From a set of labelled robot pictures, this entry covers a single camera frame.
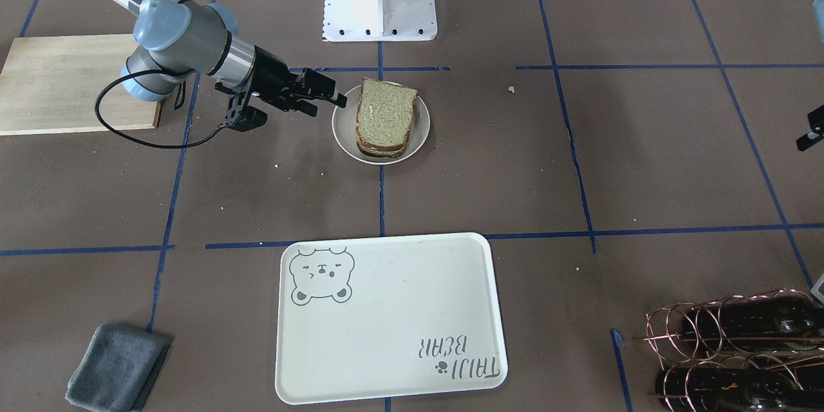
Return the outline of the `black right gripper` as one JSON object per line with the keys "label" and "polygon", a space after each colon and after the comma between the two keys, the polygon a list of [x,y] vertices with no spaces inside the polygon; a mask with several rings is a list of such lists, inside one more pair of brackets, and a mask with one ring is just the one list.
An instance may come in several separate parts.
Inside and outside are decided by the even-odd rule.
{"label": "black right gripper", "polygon": [[317,116],[317,103],[326,102],[341,109],[348,103],[347,97],[337,92],[332,78],[306,67],[300,73],[291,72],[285,63],[260,46],[255,47],[244,107],[255,93],[258,99],[277,109],[297,111],[312,118]]}

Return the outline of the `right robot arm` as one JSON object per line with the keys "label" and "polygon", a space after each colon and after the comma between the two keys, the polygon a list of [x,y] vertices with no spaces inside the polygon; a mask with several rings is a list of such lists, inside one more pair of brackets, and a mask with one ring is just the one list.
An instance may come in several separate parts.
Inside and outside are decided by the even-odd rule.
{"label": "right robot arm", "polygon": [[218,91],[230,97],[226,119],[265,121],[250,107],[256,97],[282,111],[314,117],[315,101],[344,108],[347,98],[336,83],[316,71],[292,73],[279,58],[242,39],[229,8],[192,0],[112,0],[132,13],[135,51],[124,63],[124,89],[137,99],[157,102],[191,73],[214,78]]}

